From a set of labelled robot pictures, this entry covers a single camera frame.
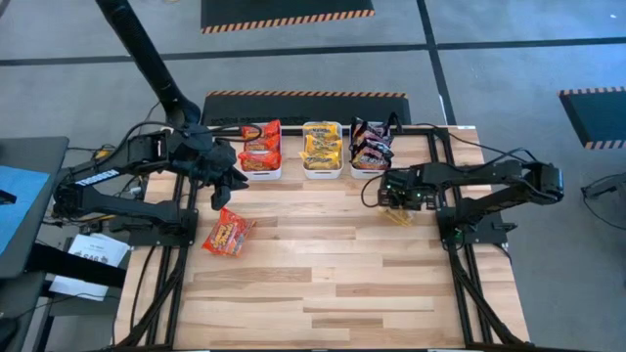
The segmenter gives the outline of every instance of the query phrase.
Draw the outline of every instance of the blue mat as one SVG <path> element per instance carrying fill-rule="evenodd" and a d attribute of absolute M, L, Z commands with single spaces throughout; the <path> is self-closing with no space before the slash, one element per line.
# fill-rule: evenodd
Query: blue mat
<path fill-rule="evenodd" d="M 49 174 L 0 165 L 0 190 L 18 199 L 15 204 L 0 205 L 0 254 L 13 238 Z"/>

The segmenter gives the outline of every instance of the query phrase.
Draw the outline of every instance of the white paper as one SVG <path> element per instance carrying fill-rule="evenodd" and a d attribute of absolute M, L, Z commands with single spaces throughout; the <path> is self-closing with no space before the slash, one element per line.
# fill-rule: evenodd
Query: white paper
<path fill-rule="evenodd" d="M 69 248 L 69 253 L 117 267 L 128 249 L 128 244 L 103 234 L 92 234 L 91 236 L 76 235 Z M 97 301 L 104 300 L 107 289 L 109 289 L 107 286 L 90 284 L 82 280 L 62 276 L 57 276 L 50 286 L 50 290 L 56 293 L 68 295 L 88 293 L 90 295 L 85 294 L 79 297 Z"/>

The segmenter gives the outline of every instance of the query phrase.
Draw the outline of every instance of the gray carpet floor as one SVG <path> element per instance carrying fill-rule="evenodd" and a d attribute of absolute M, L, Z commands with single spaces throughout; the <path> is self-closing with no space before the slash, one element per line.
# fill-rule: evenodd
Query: gray carpet floor
<path fill-rule="evenodd" d="M 415 0 L 373 2 L 377 14 L 371 19 L 201 35 L 200 0 L 131 1 L 163 54 L 425 44 Z M 623 0 L 425 3 L 437 43 L 626 36 Z M 0 63 L 109 55 L 126 52 L 92 1 L 14 0 L 0 18 Z M 510 233 L 510 252 L 531 339 L 544 346 L 623 350 L 626 233 L 594 218 L 579 190 L 626 171 L 626 152 L 584 150 L 556 92 L 624 85 L 626 45 L 441 50 L 439 56 L 458 124 L 476 125 L 486 145 L 526 147 L 565 175 L 563 202 L 504 214 L 520 225 Z M 414 122 L 445 123 L 428 51 L 184 60 L 167 66 L 200 106 L 209 90 L 395 91 L 409 94 Z M 156 100 L 131 63 L 0 65 L 0 138 L 64 135 L 78 147 L 116 144 Z M 153 119 L 163 120 L 162 111 Z M 86 157 L 68 153 L 66 164 Z M 109 187 L 115 191 L 119 185 Z M 624 201 L 611 194 L 591 205 L 626 226 Z M 42 228 L 39 238 L 56 245 L 75 232 Z M 105 346 L 111 314 L 58 319 L 47 350 Z M 35 316 L 32 326 L 38 324 Z M 32 341 L 31 334 L 24 350 Z"/>

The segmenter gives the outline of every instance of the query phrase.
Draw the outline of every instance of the wooden board plank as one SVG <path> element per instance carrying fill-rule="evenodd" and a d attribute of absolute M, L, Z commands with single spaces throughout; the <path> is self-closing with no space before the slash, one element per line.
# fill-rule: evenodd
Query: wooden board plank
<path fill-rule="evenodd" d="M 477 142 L 475 130 L 454 130 Z M 447 253 L 431 211 L 400 227 L 361 204 L 363 180 L 347 168 L 337 180 L 307 180 L 302 139 L 285 137 L 283 178 L 250 182 L 228 207 L 257 220 L 238 258 L 201 248 L 219 214 L 211 189 L 201 190 L 197 241 L 188 256 L 176 349 L 454 348 L 463 345 Z M 459 164 L 483 161 L 480 150 L 452 140 Z M 397 137 L 397 165 L 427 162 L 424 138 Z M 171 197 L 175 176 L 151 176 L 148 198 Z M 489 187 L 463 187 L 479 198 Z M 372 201 L 376 187 L 366 191 Z M 520 338 L 527 338 L 513 271 L 492 245 L 476 245 L 486 298 Z M 133 251 L 117 315 L 117 336 L 128 334 L 129 310 L 148 250 Z M 158 258 L 148 266 L 137 316 L 152 301 Z M 469 301 L 474 337 L 479 327 Z M 168 310 L 162 310 L 163 336 Z"/>

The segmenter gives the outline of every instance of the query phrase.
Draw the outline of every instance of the white plastic container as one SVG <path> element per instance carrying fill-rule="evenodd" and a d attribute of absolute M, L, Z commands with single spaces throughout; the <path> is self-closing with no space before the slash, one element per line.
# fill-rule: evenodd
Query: white plastic container
<path fill-rule="evenodd" d="M 368 122 L 371 125 L 377 126 L 382 125 L 384 122 Z M 352 132 L 350 131 L 350 147 L 352 147 Z M 384 170 L 370 170 L 370 169 L 358 169 L 352 166 L 352 163 L 348 161 L 350 164 L 350 175 L 357 180 L 369 180 L 380 176 L 384 173 Z"/>
<path fill-rule="evenodd" d="M 352 164 L 350 164 L 350 175 L 357 180 L 369 180 L 380 176 L 384 173 L 384 170 L 368 170 L 368 169 L 358 169 L 354 168 Z"/>
<path fill-rule="evenodd" d="M 267 123 L 255 123 L 255 125 L 259 127 L 265 126 Z M 283 126 L 281 126 L 281 141 L 279 142 L 278 150 L 283 155 Z M 283 174 L 283 161 L 281 160 L 281 167 L 278 170 L 272 171 L 244 171 L 244 167 L 242 166 L 242 173 L 248 178 L 250 181 L 274 181 L 281 178 Z"/>
<path fill-rule="evenodd" d="M 310 125 L 310 124 L 317 124 L 317 123 L 335 124 L 337 128 L 337 132 L 339 133 L 339 138 L 343 139 L 343 128 L 341 127 L 341 124 L 338 122 L 329 122 L 329 121 L 306 122 L 304 126 Z M 306 134 L 305 134 L 304 128 L 302 128 L 302 139 L 303 139 L 303 150 L 304 150 L 304 148 L 306 147 Z M 333 180 L 333 179 L 339 178 L 339 176 L 341 175 L 341 170 L 343 170 L 343 164 L 344 164 L 343 143 L 341 143 L 340 156 L 341 158 L 339 159 L 339 169 L 337 170 L 307 170 L 304 167 L 304 162 L 302 162 L 302 170 L 304 170 L 304 174 L 306 175 L 306 178 L 311 179 L 311 180 Z"/>

